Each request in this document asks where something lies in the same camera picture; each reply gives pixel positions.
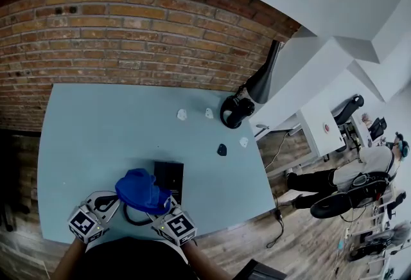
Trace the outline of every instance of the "table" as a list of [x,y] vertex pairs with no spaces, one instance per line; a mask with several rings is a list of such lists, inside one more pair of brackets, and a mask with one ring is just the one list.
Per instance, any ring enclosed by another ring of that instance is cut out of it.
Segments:
[[[299,164],[309,163],[345,145],[337,123],[321,94],[305,104],[296,112],[296,115],[307,138],[311,152],[304,157],[268,172],[267,175],[269,177]],[[328,132],[324,128],[325,125],[329,128]]]
[[360,140],[360,144],[363,147],[370,148],[372,146],[372,139],[371,139],[371,135],[368,131],[367,126],[362,121],[361,112],[359,110],[355,111],[349,119],[354,126],[355,133],[358,139]]
[[[226,92],[100,84],[54,85],[40,140],[38,195],[43,237],[69,243],[67,219],[94,191],[114,191],[127,170],[153,171],[154,161],[184,163],[182,206],[198,234],[244,222],[274,208],[248,121],[225,127]],[[206,108],[214,119],[206,118]],[[188,118],[177,118],[186,109]],[[249,139],[246,148],[240,139]],[[227,156],[217,154],[223,143]],[[131,217],[145,219],[139,211]],[[158,238],[127,223],[119,209],[104,236]]]

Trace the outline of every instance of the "desk lamp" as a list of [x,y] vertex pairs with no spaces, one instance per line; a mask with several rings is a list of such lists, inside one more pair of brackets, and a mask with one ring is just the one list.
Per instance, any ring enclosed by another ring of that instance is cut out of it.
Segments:
[[268,101],[270,94],[271,76],[281,43],[273,40],[270,51],[268,52],[265,63],[259,70],[252,75],[244,85],[238,88],[235,95],[229,96],[220,109],[220,119],[228,128],[235,129],[240,127],[244,118],[251,116],[254,112],[254,103],[249,98],[241,98],[244,89],[249,96],[258,104],[264,104]]

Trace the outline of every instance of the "headphones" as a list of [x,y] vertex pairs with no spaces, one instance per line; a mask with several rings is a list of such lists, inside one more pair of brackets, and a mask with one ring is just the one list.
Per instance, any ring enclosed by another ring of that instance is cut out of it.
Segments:
[[398,137],[399,141],[398,141],[398,148],[399,151],[401,152],[402,158],[401,161],[404,160],[404,158],[408,155],[408,153],[410,152],[410,146],[408,145],[407,141],[404,141],[404,136],[403,134],[399,134],[398,132],[396,132],[396,136]]

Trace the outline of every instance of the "white small object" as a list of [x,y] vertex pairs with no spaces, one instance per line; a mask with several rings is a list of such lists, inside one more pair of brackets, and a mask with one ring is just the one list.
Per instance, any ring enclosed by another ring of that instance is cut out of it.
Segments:
[[184,121],[187,119],[187,111],[184,109],[180,109],[179,112],[177,113],[177,117],[181,120]]
[[214,116],[213,116],[213,111],[212,111],[210,108],[206,108],[206,110],[205,110],[205,116],[206,116],[208,119],[213,119],[213,118],[214,118]]
[[246,137],[242,137],[242,138],[240,139],[240,144],[241,144],[241,146],[242,146],[243,148],[246,148],[246,147],[247,147],[248,142],[249,142],[249,139],[247,139]]

